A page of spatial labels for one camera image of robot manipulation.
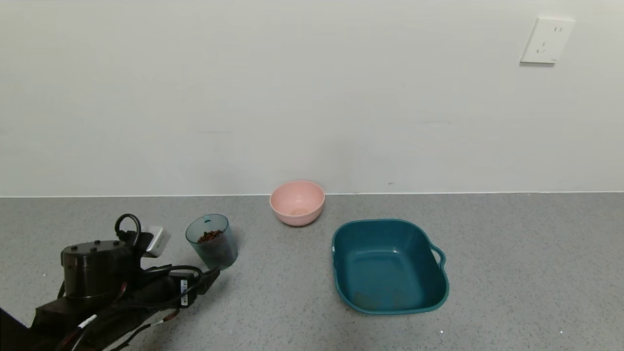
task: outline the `teal plastic basin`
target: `teal plastic basin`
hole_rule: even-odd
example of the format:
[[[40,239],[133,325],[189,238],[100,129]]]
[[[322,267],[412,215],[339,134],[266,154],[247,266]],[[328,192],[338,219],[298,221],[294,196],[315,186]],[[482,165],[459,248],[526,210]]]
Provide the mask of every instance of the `teal plastic basin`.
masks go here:
[[[338,294],[362,313],[429,312],[449,296],[444,253],[422,229],[406,220],[344,224],[334,233],[332,256]]]

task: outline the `wall socket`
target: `wall socket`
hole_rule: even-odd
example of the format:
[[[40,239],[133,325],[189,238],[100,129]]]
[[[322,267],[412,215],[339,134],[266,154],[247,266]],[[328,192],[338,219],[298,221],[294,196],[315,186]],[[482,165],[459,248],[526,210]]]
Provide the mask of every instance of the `wall socket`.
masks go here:
[[[557,63],[575,23],[569,19],[538,18],[520,62]]]

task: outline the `pink bowl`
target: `pink bowl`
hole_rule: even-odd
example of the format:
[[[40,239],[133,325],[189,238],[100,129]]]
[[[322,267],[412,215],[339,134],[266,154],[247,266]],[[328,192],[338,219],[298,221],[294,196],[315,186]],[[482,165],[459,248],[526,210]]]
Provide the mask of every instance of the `pink bowl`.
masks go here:
[[[298,227],[318,218],[325,203],[325,192],[317,183],[293,180],[275,189],[269,202],[279,220]]]

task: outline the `clear plastic cup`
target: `clear plastic cup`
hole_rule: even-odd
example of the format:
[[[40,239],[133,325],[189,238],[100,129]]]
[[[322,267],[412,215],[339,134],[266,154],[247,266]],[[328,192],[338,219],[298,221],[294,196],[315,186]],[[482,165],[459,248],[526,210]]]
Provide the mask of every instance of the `clear plastic cup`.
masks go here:
[[[195,249],[208,269],[215,267],[221,270],[226,269],[238,257],[232,229],[224,215],[207,214],[199,217],[188,226],[186,236],[188,243]],[[211,239],[203,241],[203,236]]]

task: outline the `black cable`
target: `black cable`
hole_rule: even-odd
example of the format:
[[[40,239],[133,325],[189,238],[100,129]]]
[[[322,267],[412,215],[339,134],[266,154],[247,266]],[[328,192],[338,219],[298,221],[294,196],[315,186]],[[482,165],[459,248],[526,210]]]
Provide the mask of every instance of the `black cable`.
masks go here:
[[[122,214],[121,216],[119,216],[119,218],[115,222],[115,233],[117,234],[117,236],[119,236],[119,232],[121,232],[121,230],[119,229],[119,225],[126,218],[132,219],[134,221],[134,225],[137,227],[137,235],[135,235],[134,242],[132,243],[132,246],[136,246],[139,242],[139,236],[141,235],[141,222],[139,222],[137,216],[130,213]]]
[[[78,339],[76,340],[76,342],[74,342],[74,346],[72,346],[71,351],[76,351],[78,349],[78,345],[80,345],[85,335],[89,333],[89,330],[91,329],[91,325],[93,325],[93,322],[95,322],[98,318],[100,317],[99,316],[96,317],[94,320],[91,321],[91,323],[87,324],[87,326],[84,327],[84,329],[82,330],[82,333],[80,333],[80,335],[78,336]]]
[[[194,271],[194,272],[196,272],[198,274],[197,281],[194,284],[192,284],[189,288],[184,290],[182,293],[180,293],[176,297],[173,297],[173,298],[169,299],[166,302],[161,302],[159,304],[128,304],[128,305],[122,304],[122,305],[120,305],[118,307],[118,309],[163,309],[163,308],[167,308],[167,307],[172,308],[173,304],[175,304],[177,306],[178,301],[182,297],[186,296],[192,290],[197,289],[197,287],[199,286],[199,281],[201,281],[201,279],[203,277],[203,272],[202,272],[202,270],[200,268],[198,268],[198,267],[196,267],[194,265],[172,265],[172,266],[157,267],[157,268],[153,268],[153,269],[148,269],[148,270],[144,271],[144,273],[146,273],[146,274],[162,273],[162,272],[171,272],[173,270],[192,270],[192,271]],[[76,342],[74,343],[74,346],[72,347],[71,351],[76,351],[77,350],[77,346],[82,342],[82,340],[85,338],[85,336],[89,333],[89,330],[92,327],[94,322],[96,322],[96,321],[98,321],[98,320],[100,320],[100,319],[102,319],[104,317],[108,317],[108,316],[114,314],[115,312],[116,312],[116,310],[111,310],[108,315],[98,315],[94,320],[91,321],[91,323],[87,324],[87,326],[84,328],[84,330],[82,331],[82,333],[80,334],[80,336],[78,337]]]
[[[172,320],[175,316],[178,315],[178,313],[180,313],[180,309],[175,309],[175,312],[166,316],[165,318],[162,319],[162,322],[168,322],[170,320]],[[130,345],[130,341],[132,341],[132,339],[134,339],[135,336],[137,336],[139,333],[141,333],[143,330],[153,326],[154,324],[149,323],[149,324],[145,324],[142,325],[141,327],[137,328],[137,330],[134,331],[134,333],[132,333],[132,335],[130,335],[130,337],[128,337],[127,339],[124,340],[124,342],[122,342],[121,344],[119,344],[116,348],[110,350],[110,351],[119,351],[123,348],[125,348],[126,346]]]
[[[61,287],[59,288],[59,294],[56,295],[56,299],[60,299],[63,295],[65,295],[65,280],[63,280],[63,284],[61,284]]]
[[[145,273],[148,273],[148,274],[162,273],[162,272],[171,272],[173,270],[192,270],[192,271],[194,271],[194,272],[196,272],[198,274],[197,281],[194,284],[192,284],[191,286],[189,286],[182,293],[180,293],[176,297],[173,297],[173,298],[169,299],[166,302],[161,302],[159,304],[130,304],[130,305],[124,305],[124,306],[125,307],[133,307],[133,308],[162,309],[162,308],[165,308],[165,307],[171,307],[172,304],[176,304],[177,305],[178,300],[180,300],[182,297],[186,296],[189,292],[197,289],[197,287],[199,286],[199,281],[201,281],[202,278],[203,278],[202,270],[199,269],[198,267],[194,266],[194,265],[172,265],[172,266],[168,266],[168,267],[160,267],[160,268],[149,269],[149,270],[146,270]]]
[[[119,351],[119,350],[125,348],[126,346],[129,346],[130,345],[130,341],[132,339],[134,339],[134,337],[137,336],[137,334],[141,333],[143,330],[145,330],[145,329],[147,329],[147,328],[149,328],[151,326],[152,326],[152,324],[149,323],[149,324],[145,324],[145,325],[142,325],[141,327],[137,328],[137,330],[135,330],[134,333],[132,333],[132,335],[130,335],[130,337],[125,339],[124,342],[119,344],[116,348],[112,349],[111,351]]]
[[[67,345],[67,343],[73,337],[75,337],[76,334],[78,334],[80,331],[81,331],[80,328],[76,328],[76,329],[74,329],[73,332],[71,332],[70,334],[67,334],[67,336],[63,340],[61,340],[61,342],[59,342],[58,345],[56,345],[56,349],[54,349],[54,351],[61,351],[65,347],[65,345]]]

